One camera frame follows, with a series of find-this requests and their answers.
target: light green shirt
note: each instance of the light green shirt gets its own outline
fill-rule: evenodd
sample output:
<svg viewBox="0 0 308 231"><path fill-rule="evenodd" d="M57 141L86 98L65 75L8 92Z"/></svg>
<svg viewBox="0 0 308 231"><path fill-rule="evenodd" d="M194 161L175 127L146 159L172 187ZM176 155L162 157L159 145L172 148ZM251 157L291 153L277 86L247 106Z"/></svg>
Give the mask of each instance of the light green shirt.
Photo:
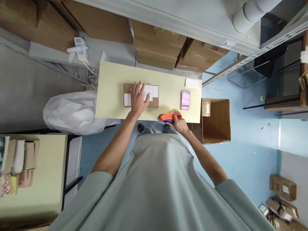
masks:
<svg viewBox="0 0 308 231"><path fill-rule="evenodd" d="M145 134L115 179L106 172L87 177L50 230L275 229L236 181L213 188L180 135Z"/></svg>

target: sleeve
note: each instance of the sleeve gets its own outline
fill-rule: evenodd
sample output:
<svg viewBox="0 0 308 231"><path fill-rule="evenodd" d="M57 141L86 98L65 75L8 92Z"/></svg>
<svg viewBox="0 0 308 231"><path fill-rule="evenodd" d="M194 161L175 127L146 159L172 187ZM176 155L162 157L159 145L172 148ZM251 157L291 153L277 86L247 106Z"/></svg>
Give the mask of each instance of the sleeve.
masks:
<svg viewBox="0 0 308 231"><path fill-rule="evenodd" d="M79 230L112 181L113 177L107 172L91 173L49 230Z"/></svg>
<svg viewBox="0 0 308 231"><path fill-rule="evenodd" d="M275 231L275 228L235 180L226 180L216 186L215 190L251 231Z"/></svg>

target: white cable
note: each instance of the white cable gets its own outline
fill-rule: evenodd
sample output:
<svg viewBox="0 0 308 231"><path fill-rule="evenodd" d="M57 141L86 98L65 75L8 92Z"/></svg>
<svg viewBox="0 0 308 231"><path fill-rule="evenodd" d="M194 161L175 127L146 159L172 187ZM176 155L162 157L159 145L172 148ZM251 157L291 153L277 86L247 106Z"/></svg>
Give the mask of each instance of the white cable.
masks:
<svg viewBox="0 0 308 231"><path fill-rule="evenodd" d="M93 75L95 75L96 77L98 77L90 68L89 68L89 66L85 63L85 62L83 62L84 64L85 64L85 66L89 69L89 71L91 71L91 73L93 74Z"/></svg>

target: shoe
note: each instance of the shoe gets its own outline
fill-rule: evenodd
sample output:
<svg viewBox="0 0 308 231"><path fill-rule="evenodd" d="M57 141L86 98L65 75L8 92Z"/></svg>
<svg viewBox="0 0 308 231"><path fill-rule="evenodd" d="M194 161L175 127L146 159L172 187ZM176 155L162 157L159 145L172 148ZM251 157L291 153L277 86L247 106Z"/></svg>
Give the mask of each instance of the shoe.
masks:
<svg viewBox="0 0 308 231"><path fill-rule="evenodd" d="M144 130L144 126L142 124L138 124L137 130L138 130L139 133L141 133Z"/></svg>

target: hand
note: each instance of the hand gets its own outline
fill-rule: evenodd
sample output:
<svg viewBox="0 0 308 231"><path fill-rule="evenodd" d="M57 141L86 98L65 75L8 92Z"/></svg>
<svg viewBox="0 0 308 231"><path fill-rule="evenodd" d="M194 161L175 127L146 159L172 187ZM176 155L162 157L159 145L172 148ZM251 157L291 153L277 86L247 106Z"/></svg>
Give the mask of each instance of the hand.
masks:
<svg viewBox="0 0 308 231"><path fill-rule="evenodd" d="M177 131L183 136L190 131L187 127L186 121L183 118L178 118L176 115L173 115L173 119L174 119L174 125L171 123L166 123L166 124L172 127L175 131Z"/></svg>
<svg viewBox="0 0 308 231"><path fill-rule="evenodd" d="M143 94L144 94L144 84L141 87L141 90L139 92L141 86L141 81L136 85L136 82L134 82L134 87L131 90L131 104L132 104L132 110L131 114L133 117L138 119L142 112L148 107L149 101L150 101L150 93L147 94L147 98L144 101L143 100Z"/></svg>

